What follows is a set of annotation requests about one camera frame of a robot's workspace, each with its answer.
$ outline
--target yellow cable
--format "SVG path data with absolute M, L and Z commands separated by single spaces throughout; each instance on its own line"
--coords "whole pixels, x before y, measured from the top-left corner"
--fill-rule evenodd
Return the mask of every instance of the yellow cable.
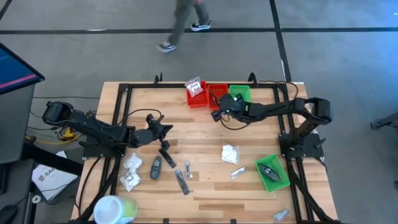
M 71 143 L 71 142 L 73 142 L 73 141 L 76 141 L 78 138 L 80 138 L 81 137 L 81 134 L 79 134 L 78 136 L 76 136 L 76 137 L 74 137 L 73 139 L 71 139 L 71 140 L 67 140 L 67 141 L 64 141 L 64 142 L 48 142 L 48 141 L 43 141 L 43 140 L 36 140 L 37 142 L 40 142 L 40 143 L 42 143 L 42 144 L 53 144 L 53 145 L 60 145 L 60 144 L 68 144 L 68 143 Z

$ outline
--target green tray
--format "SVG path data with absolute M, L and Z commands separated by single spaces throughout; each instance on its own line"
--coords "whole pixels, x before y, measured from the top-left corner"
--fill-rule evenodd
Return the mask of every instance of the green tray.
M 267 176 L 265 176 L 264 174 L 262 174 L 260 171 L 260 168 L 259 168 L 259 164 L 264 164 L 267 167 L 270 167 L 271 169 L 273 169 L 275 172 L 277 172 L 277 174 L 279 175 L 279 180 L 277 182 L 275 182 L 275 181 L 271 180 L 270 178 L 268 178 Z M 269 192 L 273 192 L 275 190 L 278 190 L 278 189 L 281 189 L 283 187 L 290 185 L 289 178 L 287 178 L 285 170 L 282 167 L 282 164 L 280 164 L 280 161 L 276 155 L 267 156 L 265 158 L 257 160 L 256 167 L 260 174 L 260 178 L 261 178 L 262 182 L 264 183 L 264 185 L 266 186 L 266 189 Z
M 238 93 L 242 94 L 243 99 L 246 102 L 251 102 L 250 97 L 250 86 L 247 85 L 230 85 L 229 86 L 229 94 L 235 97 Z

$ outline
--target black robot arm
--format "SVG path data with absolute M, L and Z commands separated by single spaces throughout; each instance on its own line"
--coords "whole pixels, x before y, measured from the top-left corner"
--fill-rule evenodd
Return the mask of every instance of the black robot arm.
M 96 139 L 98 146 L 114 148 L 116 146 L 127 146 L 137 148 L 142 145 L 159 140 L 162 149 L 167 150 L 169 143 L 164 141 L 172 125 L 160 123 L 163 117 L 155 120 L 151 114 L 147 115 L 147 129 L 139 129 L 131 126 L 111 126 L 97 120 L 94 116 L 73 109 L 69 103 L 51 102 L 47 103 L 47 109 L 43 115 L 46 124 L 58 127 L 71 127 L 83 134 Z M 81 142 L 82 146 L 92 146 L 93 143 Z
M 307 103 L 313 105 L 311 113 L 305 108 Z M 241 94 L 233 98 L 225 94 L 220 99 L 220 109 L 211 113 L 214 121 L 219 121 L 222 114 L 228 114 L 232 118 L 246 124 L 258 122 L 270 116 L 285 114 L 299 114 L 306 120 L 298 128 L 291 132 L 290 142 L 300 144 L 320 124 L 325 125 L 332 121 L 332 108 L 328 100 L 321 98 L 296 98 L 294 100 L 263 105 L 260 103 L 245 102 Z

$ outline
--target black line on floor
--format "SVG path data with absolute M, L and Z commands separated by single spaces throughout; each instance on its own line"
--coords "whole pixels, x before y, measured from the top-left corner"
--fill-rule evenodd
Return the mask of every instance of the black line on floor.
M 7 0 L 6 3 L 3 5 L 1 11 L 0 11 L 0 20 L 2 19 L 2 17 L 5 15 L 8 7 L 10 6 L 12 0 Z
M 282 32 L 398 32 L 398 27 L 281 28 Z
M 105 29 L 105 30 L 0 30 L 0 34 L 169 34 L 172 29 Z M 212 28 L 195 33 L 261 33 L 274 28 Z
M 278 12 L 276 9 L 275 0 L 269 0 L 269 4 L 271 5 L 272 18 L 274 20 L 274 25 L 275 25 L 275 34 L 276 34 L 276 39 L 278 41 L 279 55 L 280 55 L 280 59 L 283 61 L 282 66 L 283 66 L 284 73 L 285 73 L 285 81 L 291 82 L 292 76 L 290 74 L 289 63 L 287 62 L 285 44 L 284 44 L 284 39 L 282 37 L 281 29 L 280 29 L 279 17 L 278 17 Z

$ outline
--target wooden tabletop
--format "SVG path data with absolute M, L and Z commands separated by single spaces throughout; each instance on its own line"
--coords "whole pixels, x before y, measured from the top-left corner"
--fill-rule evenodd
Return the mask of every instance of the wooden tabletop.
M 97 112 L 97 118 L 104 122 L 112 121 L 118 85 L 118 82 L 104 84 Z M 298 88 L 298 97 L 306 98 L 304 85 L 298 85 Z M 294 93 L 294 87 L 289 86 L 290 98 Z M 151 180 L 149 171 L 155 156 L 159 155 L 159 142 L 138 149 L 127 149 L 127 156 L 135 152 L 144 161 L 139 168 L 142 181 L 129 193 L 118 180 L 116 195 L 133 198 L 137 202 L 139 211 L 135 222 L 161 223 L 163 218 L 169 218 L 171 223 L 229 223 L 231 219 L 237 219 L 238 223 L 273 223 L 272 216 L 288 208 L 290 214 L 284 222 L 295 223 L 290 187 L 275 192 L 266 191 L 254 165 L 257 159 L 277 154 L 286 169 L 277 140 L 280 133 L 277 118 L 267 118 L 242 130 L 230 131 L 220 122 L 213 121 L 209 108 L 189 108 L 186 97 L 184 88 L 133 89 L 129 111 L 141 108 L 158 109 L 165 116 L 162 124 L 174 125 L 166 140 L 170 143 L 168 152 L 177 164 L 176 168 L 171 169 L 163 160 L 159 179 Z M 271 89 L 252 88 L 251 98 L 253 102 L 275 103 Z M 129 117 L 127 125 L 145 128 L 145 118 L 148 113 L 150 112 L 140 111 L 133 114 Z M 152 114 L 155 117 L 159 116 L 156 112 Z M 294 121 L 298 126 L 304 118 L 294 115 Z M 227 124 L 232 128 L 243 125 L 232 120 Z M 239 146 L 238 165 L 221 160 L 224 142 Z M 95 159 L 88 159 L 85 162 L 81 180 L 86 178 L 88 169 L 94 161 Z M 103 161 L 104 159 L 101 159 L 97 163 L 88 178 L 82 211 L 98 192 Z M 182 193 L 174 175 L 175 169 L 185 170 L 185 161 L 190 161 L 193 172 L 193 178 L 187 180 L 191 191 L 188 195 Z M 310 193 L 326 214 L 337 218 L 325 168 L 311 158 L 304 159 L 303 163 Z M 232 179 L 230 173 L 241 167 L 248 168 L 248 171 Z M 82 184 L 83 181 L 80 182 L 78 195 Z M 306 218 L 303 198 L 301 194 L 298 195 L 302 216 Z M 77 216 L 75 207 L 72 218 Z

